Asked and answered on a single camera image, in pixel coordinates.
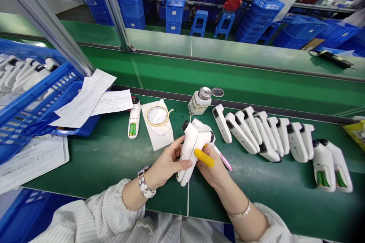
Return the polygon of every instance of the black tool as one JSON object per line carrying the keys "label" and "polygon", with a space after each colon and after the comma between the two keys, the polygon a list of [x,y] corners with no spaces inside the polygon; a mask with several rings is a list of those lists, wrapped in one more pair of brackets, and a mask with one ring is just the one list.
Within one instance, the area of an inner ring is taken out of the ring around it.
{"label": "black tool", "polygon": [[346,69],[346,68],[353,68],[354,69],[354,64],[353,63],[350,63],[349,61],[329,52],[329,51],[326,51],[326,50],[323,50],[323,51],[315,51],[315,50],[310,50],[309,52],[315,52],[317,53],[317,56],[322,58],[322,59],[325,59],[333,64],[335,64],[336,66],[339,66],[343,69]]}

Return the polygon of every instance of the white paper sheet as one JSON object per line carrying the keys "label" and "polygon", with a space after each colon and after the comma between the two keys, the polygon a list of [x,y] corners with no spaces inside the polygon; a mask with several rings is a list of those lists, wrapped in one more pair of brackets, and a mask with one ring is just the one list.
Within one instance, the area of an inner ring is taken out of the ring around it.
{"label": "white paper sheet", "polygon": [[55,136],[20,151],[0,165],[0,194],[31,181],[70,160],[67,136]]}
{"label": "white paper sheet", "polygon": [[166,145],[169,145],[174,141],[174,134],[173,134],[173,131],[172,131],[170,120],[165,125],[165,126],[168,126],[170,128],[169,136],[167,136],[165,133],[163,133],[163,134],[161,134],[161,136],[159,136],[159,135],[155,134],[155,132],[152,129],[152,126],[149,124],[149,122],[146,119],[147,112],[152,107],[158,106],[158,105],[160,105],[160,101],[156,101],[156,102],[141,105],[143,119],[144,119],[144,122],[146,124],[148,134],[149,134],[149,137],[151,139],[152,147],[153,147],[154,151],[157,151],[158,149],[161,149],[162,147],[165,147]]}
{"label": "white paper sheet", "polygon": [[91,116],[113,113],[133,107],[130,90],[104,92],[96,104]]}
{"label": "white paper sheet", "polygon": [[80,128],[90,117],[102,94],[116,77],[97,69],[92,77],[85,77],[83,88],[68,104],[55,113],[60,117],[50,125]]}

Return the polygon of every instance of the blue stool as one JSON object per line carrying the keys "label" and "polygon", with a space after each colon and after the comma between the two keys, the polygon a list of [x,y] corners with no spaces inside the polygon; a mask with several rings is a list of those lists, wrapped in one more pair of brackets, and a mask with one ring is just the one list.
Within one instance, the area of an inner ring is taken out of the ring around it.
{"label": "blue stool", "polygon": [[[198,19],[203,19],[203,24],[197,24]],[[190,36],[193,36],[193,33],[200,33],[200,37],[204,37],[207,21],[208,11],[199,9],[195,15],[193,26],[191,27]]]}
{"label": "blue stool", "polygon": [[[225,38],[228,39],[229,32],[231,31],[231,27],[233,25],[233,21],[235,20],[236,15],[234,13],[223,13],[221,20],[216,26],[216,30],[214,31],[214,38],[217,38],[218,34],[225,34]],[[225,20],[229,20],[229,24],[224,24]]]}
{"label": "blue stool", "polygon": [[264,45],[267,45],[279,27],[280,23],[272,22],[259,40],[264,40]]}

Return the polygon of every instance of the wristwatch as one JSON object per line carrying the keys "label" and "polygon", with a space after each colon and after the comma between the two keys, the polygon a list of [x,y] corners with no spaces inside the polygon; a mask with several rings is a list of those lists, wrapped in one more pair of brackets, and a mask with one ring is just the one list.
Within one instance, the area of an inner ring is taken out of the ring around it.
{"label": "wristwatch", "polygon": [[151,198],[156,194],[156,190],[151,190],[150,188],[148,188],[146,181],[144,180],[144,174],[145,172],[150,169],[151,166],[145,166],[143,167],[141,170],[139,170],[137,172],[137,177],[140,180],[140,189],[142,191],[142,194],[146,197],[146,198]]}

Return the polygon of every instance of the hand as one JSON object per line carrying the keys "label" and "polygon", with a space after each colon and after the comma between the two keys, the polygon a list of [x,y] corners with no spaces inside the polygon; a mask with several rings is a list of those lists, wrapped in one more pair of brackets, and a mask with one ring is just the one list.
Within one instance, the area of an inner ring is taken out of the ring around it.
{"label": "hand", "polygon": [[166,181],[175,173],[193,165],[190,160],[179,161],[177,159],[181,156],[181,143],[184,139],[185,136],[182,136],[170,144],[144,175],[146,184],[151,190],[165,185]]}
{"label": "hand", "polygon": [[197,167],[199,171],[215,190],[223,188],[232,179],[225,168],[217,152],[209,144],[203,148],[203,152],[214,159],[214,166],[209,168],[202,161],[198,160]]}

